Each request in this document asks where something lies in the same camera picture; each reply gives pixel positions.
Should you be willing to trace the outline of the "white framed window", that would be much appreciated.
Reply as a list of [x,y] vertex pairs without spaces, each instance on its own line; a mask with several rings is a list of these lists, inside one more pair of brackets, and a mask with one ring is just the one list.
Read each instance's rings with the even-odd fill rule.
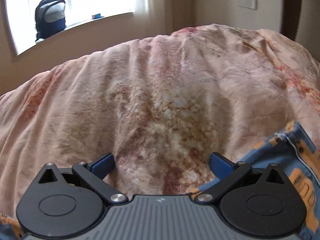
[[[35,10],[42,0],[4,0],[5,15],[15,55],[37,44]],[[147,0],[64,0],[66,28],[91,22],[94,15],[102,18],[144,12]]]

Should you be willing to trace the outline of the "pink floral bed quilt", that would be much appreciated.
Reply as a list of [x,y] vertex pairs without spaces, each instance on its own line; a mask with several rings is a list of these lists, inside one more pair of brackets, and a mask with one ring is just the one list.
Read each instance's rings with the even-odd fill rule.
[[119,191],[185,193],[213,179],[212,152],[240,159],[289,121],[319,144],[319,62],[279,33],[212,24],[125,42],[1,96],[1,211],[14,217],[44,164],[107,152]]

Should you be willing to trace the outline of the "cream window curtain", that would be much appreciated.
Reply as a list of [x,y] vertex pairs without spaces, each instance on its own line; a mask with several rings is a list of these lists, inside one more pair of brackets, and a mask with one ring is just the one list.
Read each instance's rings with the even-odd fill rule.
[[142,37],[169,35],[195,24],[195,0],[136,0],[135,27]]

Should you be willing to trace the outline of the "dark wooden headboard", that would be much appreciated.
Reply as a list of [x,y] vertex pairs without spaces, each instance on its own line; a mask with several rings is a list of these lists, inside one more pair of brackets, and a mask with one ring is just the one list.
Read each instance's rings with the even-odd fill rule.
[[296,39],[302,0],[281,0],[280,33],[291,40]]

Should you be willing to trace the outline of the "small blue red box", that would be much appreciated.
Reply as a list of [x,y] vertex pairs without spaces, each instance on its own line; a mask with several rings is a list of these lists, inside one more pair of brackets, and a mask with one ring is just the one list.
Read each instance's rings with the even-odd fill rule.
[[101,14],[92,15],[92,19],[93,19],[93,20],[96,20],[96,19],[99,19],[99,18],[102,18],[102,15],[101,15]]

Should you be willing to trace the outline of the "black grey backpack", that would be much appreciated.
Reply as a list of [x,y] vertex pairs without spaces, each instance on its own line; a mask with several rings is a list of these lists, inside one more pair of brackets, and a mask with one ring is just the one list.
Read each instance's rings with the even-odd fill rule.
[[42,0],[35,9],[36,41],[47,39],[66,28],[65,0]]

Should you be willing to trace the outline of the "white wall switch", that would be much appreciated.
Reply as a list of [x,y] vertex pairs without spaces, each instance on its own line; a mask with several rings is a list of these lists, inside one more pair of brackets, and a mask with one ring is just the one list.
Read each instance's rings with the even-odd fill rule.
[[257,0],[238,0],[238,6],[242,8],[257,9]]

